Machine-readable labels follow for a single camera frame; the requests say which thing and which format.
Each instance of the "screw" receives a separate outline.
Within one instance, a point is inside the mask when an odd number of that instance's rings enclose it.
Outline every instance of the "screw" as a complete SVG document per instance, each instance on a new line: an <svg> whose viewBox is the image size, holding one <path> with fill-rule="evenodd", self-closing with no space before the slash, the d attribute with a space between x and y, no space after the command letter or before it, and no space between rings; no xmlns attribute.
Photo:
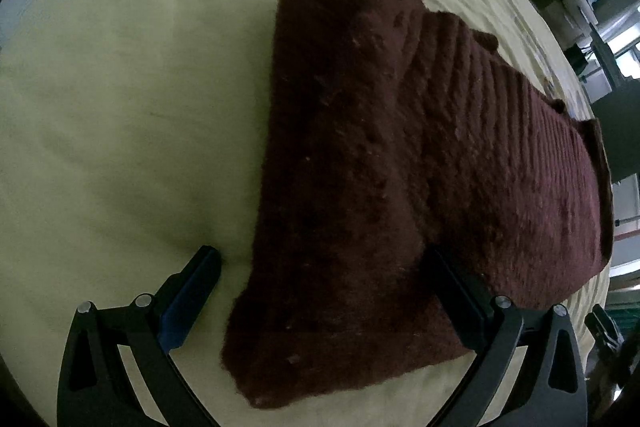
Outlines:
<svg viewBox="0 0 640 427"><path fill-rule="evenodd" d="M78 304L78 313L88 313L91 309L91 301L84 301Z"/></svg>
<svg viewBox="0 0 640 427"><path fill-rule="evenodd" d="M495 298L495 305L498 306L498 308L502 308L503 310L510 308L511 304L513 304L511 302L511 299L504 295L498 295Z"/></svg>
<svg viewBox="0 0 640 427"><path fill-rule="evenodd" d="M153 297L148 293L143 293L136 297L136 306L138 308L146 308L153 301Z"/></svg>
<svg viewBox="0 0 640 427"><path fill-rule="evenodd" d="M560 317L565 317L566 314L568 313L568 311L566 310L566 308L564 306L562 306L562 304L556 304L554 306L554 313L556 315L559 315Z"/></svg>

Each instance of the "yellow bedsheet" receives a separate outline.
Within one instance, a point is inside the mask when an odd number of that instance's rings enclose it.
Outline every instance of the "yellow bedsheet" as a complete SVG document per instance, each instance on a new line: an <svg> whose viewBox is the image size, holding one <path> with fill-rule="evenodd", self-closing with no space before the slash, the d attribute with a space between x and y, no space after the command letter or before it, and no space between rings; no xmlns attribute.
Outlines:
<svg viewBox="0 0 640 427"><path fill-rule="evenodd" d="M424 0L498 36L538 89L589 118L577 79L527 0ZM44 419L76 305L155 292L200 245L222 279L173 357L227 426L423 426L473 356L360 391L251 409L220 367L250 270L277 0L35 0L0 55L0 352ZM569 299L585 313L608 271ZM518 353L488 416L513 384ZM143 398L148 406L150 400Z"/></svg>

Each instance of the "wall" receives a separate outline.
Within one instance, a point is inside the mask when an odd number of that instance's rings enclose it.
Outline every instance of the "wall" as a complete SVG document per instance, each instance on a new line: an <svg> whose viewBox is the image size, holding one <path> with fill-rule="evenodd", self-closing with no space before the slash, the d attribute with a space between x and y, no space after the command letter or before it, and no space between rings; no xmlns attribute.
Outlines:
<svg viewBox="0 0 640 427"><path fill-rule="evenodd" d="M640 259L640 235L627 237L613 244L611 266L630 263Z"/></svg>
<svg viewBox="0 0 640 427"><path fill-rule="evenodd" d="M584 83L584 89L591 103L611 92L609 81L602 70L587 77L587 81Z"/></svg>
<svg viewBox="0 0 640 427"><path fill-rule="evenodd" d="M638 193L638 176L634 174L612 186L613 215L616 219L640 216L640 197ZM625 223L616 227L616 235L633 232L638 229L638 221Z"/></svg>

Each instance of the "folded sweater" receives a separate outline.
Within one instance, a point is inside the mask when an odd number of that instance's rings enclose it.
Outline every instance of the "folded sweater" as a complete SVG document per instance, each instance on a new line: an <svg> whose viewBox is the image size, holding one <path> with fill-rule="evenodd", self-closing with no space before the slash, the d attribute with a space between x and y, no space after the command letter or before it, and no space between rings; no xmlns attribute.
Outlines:
<svg viewBox="0 0 640 427"><path fill-rule="evenodd" d="M529 309L606 266L598 124L497 48L422 0L280 0L252 273L222 352L254 407L464 354L429 245Z"/></svg>

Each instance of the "black plastic bracket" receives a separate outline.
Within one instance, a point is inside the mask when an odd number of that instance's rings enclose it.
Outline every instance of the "black plastic bracket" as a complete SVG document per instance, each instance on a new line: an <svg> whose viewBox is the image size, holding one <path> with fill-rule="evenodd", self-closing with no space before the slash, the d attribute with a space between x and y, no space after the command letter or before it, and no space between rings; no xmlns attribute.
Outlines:
<svg viewBox="0 0 640 427"><path fill-rule="evenodd" d="M59 427L157 427L130 384L118 344L130 346L140 373L171 427L220 427L184 381L168 352L182 345L220 277L220 253L202 247L155 296L129 306L78 306L58 383Z"/></svg>
<svg viewBox="0 0 640 427"><path fill-rule="evenodd" d="M584 324L595 339L595 347L600 360L609 362L615 359L620 353L625 339L618 325L609 317L602 306L596 304L591 313L588 313L584 318Z"/></svg>
<svg viewBox="0 0 640 427"><path fill-rule="evenodd" d="M427 255L443 308L463 344L477 353L429 427L476 427L518 346L528 349L514 388L501 415L485 425L585 427L586 386L567 309L556 304L548 311L522 311L506 296L489 298L452 256L438 249Z"/></svg>

